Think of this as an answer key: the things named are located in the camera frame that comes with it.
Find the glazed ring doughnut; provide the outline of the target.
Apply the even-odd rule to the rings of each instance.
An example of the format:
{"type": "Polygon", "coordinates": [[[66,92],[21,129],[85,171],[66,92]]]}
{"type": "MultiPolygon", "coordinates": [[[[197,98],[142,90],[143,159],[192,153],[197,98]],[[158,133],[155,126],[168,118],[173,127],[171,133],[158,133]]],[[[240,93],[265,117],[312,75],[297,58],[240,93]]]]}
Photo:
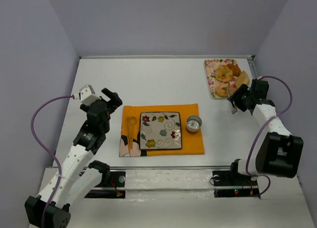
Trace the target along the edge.
{"type": "Polygon", "coordinates": [[[219,97],[229,97],[234,93],[234,89],[230,84],[220,84],[215,91],[219,97]]]}

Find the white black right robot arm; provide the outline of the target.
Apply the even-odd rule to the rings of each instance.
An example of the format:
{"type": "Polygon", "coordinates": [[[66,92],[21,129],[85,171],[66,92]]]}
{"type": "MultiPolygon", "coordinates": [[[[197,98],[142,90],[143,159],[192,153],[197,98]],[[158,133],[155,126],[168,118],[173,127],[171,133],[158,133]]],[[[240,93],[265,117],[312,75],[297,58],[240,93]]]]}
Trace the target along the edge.
{"type": "Polygon", "coordinates": [[[273,101],[267,99],[268,90],[266,78],[259,77],[252,80],[251,86],[240,86],[228,98],[232,113],[249,111],[260,126],[247,158],[232,162],[233,175],[293,178],[297,174],[303,139],[292,135],[283,125],[280,116],[284,111],[276,112],[273,101]]]}

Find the metal tongs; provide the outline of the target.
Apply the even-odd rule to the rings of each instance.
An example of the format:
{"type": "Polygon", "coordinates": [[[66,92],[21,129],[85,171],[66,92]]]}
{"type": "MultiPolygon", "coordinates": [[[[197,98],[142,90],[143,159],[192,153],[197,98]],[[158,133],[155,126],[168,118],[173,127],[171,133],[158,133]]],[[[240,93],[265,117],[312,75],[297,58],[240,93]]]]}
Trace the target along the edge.
{"type": "Polygon", "coordinates": [[[231,92],[231,85],[227,86],[226,92],[228,94],[227,100],[230,102],[231,113],[235,114],[238,111],[238,108],[232,99],[233,93],[231,92]]]}

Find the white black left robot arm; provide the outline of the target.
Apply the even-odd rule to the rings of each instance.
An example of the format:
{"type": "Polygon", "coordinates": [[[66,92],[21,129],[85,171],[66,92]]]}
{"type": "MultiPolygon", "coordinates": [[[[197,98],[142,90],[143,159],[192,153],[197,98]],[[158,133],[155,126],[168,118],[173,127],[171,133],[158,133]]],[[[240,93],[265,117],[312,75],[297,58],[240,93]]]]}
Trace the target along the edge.
{"type": "Polygon", "coordinates": [[[80,109],[86,113],[86,121],[63,162],[59,162],[39,140],[34,129],[36,115],[32,116],[33,137],[56,162],[57,172],[36,197],[29,196],[24,204],[31,225],[38,228],[67,227],[71,219],[70,208],[92,188],[109,179],[109,165],[93,160],[93,157],[106,140],[110,116],[122,105],[122,100],[107,88],[102,89],[102,93],[109,100],[96,95],[91,85],[85,85],[78,93],[66,96],[67,99],[80,100],[80,109]]]}

